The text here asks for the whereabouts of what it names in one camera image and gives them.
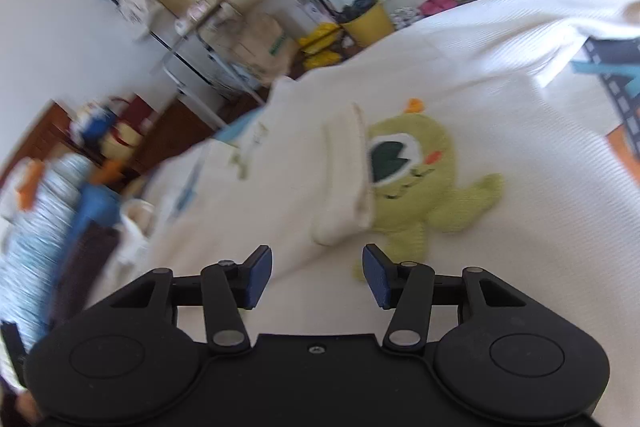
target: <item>blue gripper pad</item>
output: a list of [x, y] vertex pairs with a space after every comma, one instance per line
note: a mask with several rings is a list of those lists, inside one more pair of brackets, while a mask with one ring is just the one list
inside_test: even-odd
[[273, 254], [271, 253], [271, 248], [266, 248], [249, 272], [244, 309], [251, 310], [257, 305], [262, 292], [269, 282], [269, 277], [271, 277], [272, 266]]
[[391, 304], [391, 288], [386, 281], [385, 268], [369, 251], [369, 247], [362, 249], [362, 270], [378, 306], [388, 310]]

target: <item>round circular pad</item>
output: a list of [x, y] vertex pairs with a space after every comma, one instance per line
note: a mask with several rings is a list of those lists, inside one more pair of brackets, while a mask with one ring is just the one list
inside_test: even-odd
[[496, 340], [490, 352], [498, 367], [519, 377], [551, 375], [564, 362], [564, 353], [558, 344], [527, 333], [507, 335]]
[[27, 384], [46, 415], [132, 423], [188, 388], [198, 352], [187, 334], [145, 309], [93, 311], [52, 331], [27, 357]]
[[440, 381], [500, 421], [560, 422], [602, 395], [609, 363], [586, 333], [539, 307], [484, 309], [438, 343]]
[[88, 378], [122, 377], [134, 371], [145, 359], [145, 348], [138, 341], [119, 335], [103, 335], [78, 344], [69, 361]]

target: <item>white towel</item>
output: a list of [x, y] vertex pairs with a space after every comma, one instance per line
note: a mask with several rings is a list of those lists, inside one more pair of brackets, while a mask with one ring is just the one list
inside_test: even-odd
[[367, 156], [367, 130], [362, 110], [351, 104], [324, 124], [327, 156], [325, 199], [312, 238], [332, 247], [370, 228], [373, 191]]

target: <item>screw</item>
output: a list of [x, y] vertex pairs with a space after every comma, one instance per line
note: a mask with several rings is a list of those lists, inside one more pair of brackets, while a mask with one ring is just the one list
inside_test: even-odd
[[396, 346], [415, 346], [420, 342], [420, 333], [414, 330], [398, 330], [389, 335], [389, 341]]
[[222, 347], [232, 347], [244, 342], [244, 333], [238, 330], [222, 330], [213, 335], [213, 342]]

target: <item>white cloth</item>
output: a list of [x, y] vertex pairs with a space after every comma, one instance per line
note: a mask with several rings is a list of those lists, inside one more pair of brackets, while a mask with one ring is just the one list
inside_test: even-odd
[[333, 247], [373, 222], [373, 190], [367, 156], [367, 130], [360, 108], [351, 104], [324, 124], [327, 158], [324, 203], [311, 231], [312, 239]]
[[[268, 244], [274, 277], [244, 316], [253, 338], [382, 335], [390, 313], [351, 276], [363, 245], [383, 247], [381, 239], [360, 234], [331, 249], [310, 240], [327, 169], [317, 150], [322, 124], [351, 103], [371, 124], [420, 98], [454, 140], [460, 185], [487, 172], [506, 181], [502, 201], [474, 227], [431, 234], [428, 264], [449, 275], [482, 266], [593, 335], [611, 366], [596, 419], [640, 425], [638, 187], [603, 137], [540, 97], [587, 36], [640, 36], [639, 3], [481, 0], [418, 22], [344, 65], [278, 81], [241, 140], [246, 179], [238, 180], [234, 149], [210, 142], [196, 197], [152, 238], [139, 271], [167, 266], [191, 275]], [[454, 324], [454, 313], [434, 310], [430, 337]], [[200, 310], [183, 311], [178, 325], [202, 338]]]

